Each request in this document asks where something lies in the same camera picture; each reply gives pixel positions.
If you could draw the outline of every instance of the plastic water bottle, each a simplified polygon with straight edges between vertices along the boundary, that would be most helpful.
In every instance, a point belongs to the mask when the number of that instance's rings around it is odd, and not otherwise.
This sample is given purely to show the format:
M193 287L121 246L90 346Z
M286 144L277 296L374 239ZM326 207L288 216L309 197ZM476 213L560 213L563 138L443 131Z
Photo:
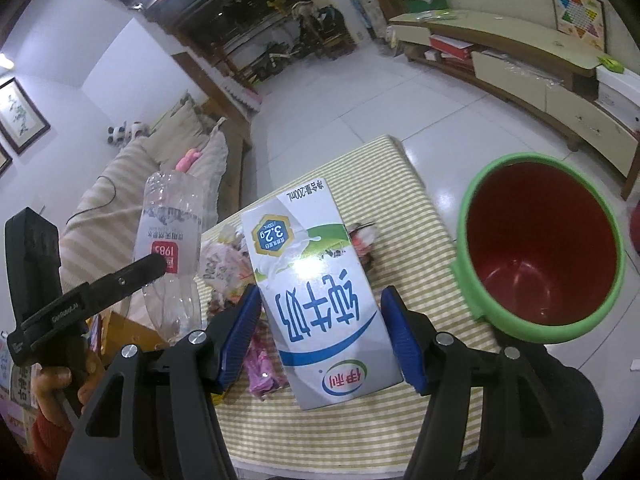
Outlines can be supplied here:
M143 288L146 310L160 337L173 344L201 328L198 272L204 186L179 171L159 171L146 181L134 259L165 257L166 274Z

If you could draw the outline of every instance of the human hand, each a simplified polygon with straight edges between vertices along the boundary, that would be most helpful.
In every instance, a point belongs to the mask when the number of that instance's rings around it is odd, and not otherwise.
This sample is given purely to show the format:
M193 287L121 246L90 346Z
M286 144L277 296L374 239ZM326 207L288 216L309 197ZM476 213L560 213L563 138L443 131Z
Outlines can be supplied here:
M89 376L78 390L78 400L84 406L89 402L98 383L104 375L104 368L100 358L89 350L86 356L85 369ZM57 390L62 390L71 384L71 370L66 367L52 366L45 367L38 371L31 379L31 389L38 401L40 411L44 417L59 428L72 431L73 427L66 416L62 406L55 397Z

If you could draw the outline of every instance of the striped tablecloth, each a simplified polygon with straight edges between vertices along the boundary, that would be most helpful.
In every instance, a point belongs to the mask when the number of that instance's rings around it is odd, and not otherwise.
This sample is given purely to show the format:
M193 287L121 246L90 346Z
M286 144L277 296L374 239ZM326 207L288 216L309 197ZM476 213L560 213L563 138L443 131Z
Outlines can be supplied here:
M395 285L407 307L427 314L438 330L473 348L497 351L489 326L468 312L449 269L453 243L399 143L381 137L258 202L318 177L327 180L345 224L374 221L378 226L370 276L377 297L385 286ZM207 231L204 239L216 238L226 224L238 227L240 213ZM210 290L199 281L198 291L205 316ZM403 383L303 412L289 388L260 401L247 385L243 375L216 412L232 459L257 470L397 475L406 468L428 403ZM478 444L481 405L481 392L474 391L467 451Z

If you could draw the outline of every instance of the ceiling light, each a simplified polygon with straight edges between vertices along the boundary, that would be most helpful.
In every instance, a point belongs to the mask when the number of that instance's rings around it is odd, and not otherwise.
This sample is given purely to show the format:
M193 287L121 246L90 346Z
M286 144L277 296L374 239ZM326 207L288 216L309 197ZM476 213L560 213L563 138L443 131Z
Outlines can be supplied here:
M12 70L14 68L14 62L7 58L4 54L0 54L0 66L7 70Z

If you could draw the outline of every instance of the framed painting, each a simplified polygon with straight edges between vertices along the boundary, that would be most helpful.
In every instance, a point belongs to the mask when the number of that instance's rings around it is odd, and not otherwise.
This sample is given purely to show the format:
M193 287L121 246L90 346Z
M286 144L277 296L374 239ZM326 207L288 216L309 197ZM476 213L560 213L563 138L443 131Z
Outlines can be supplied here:
M10 165L11 157L4 150L4 148L0 146L0 175L2 175L4 173L4 170L6 170Z
M50 128L15 78L0 86L0 132L15 153L22 153Z
M606 52L604 4L600 0L554 0L556 29Z

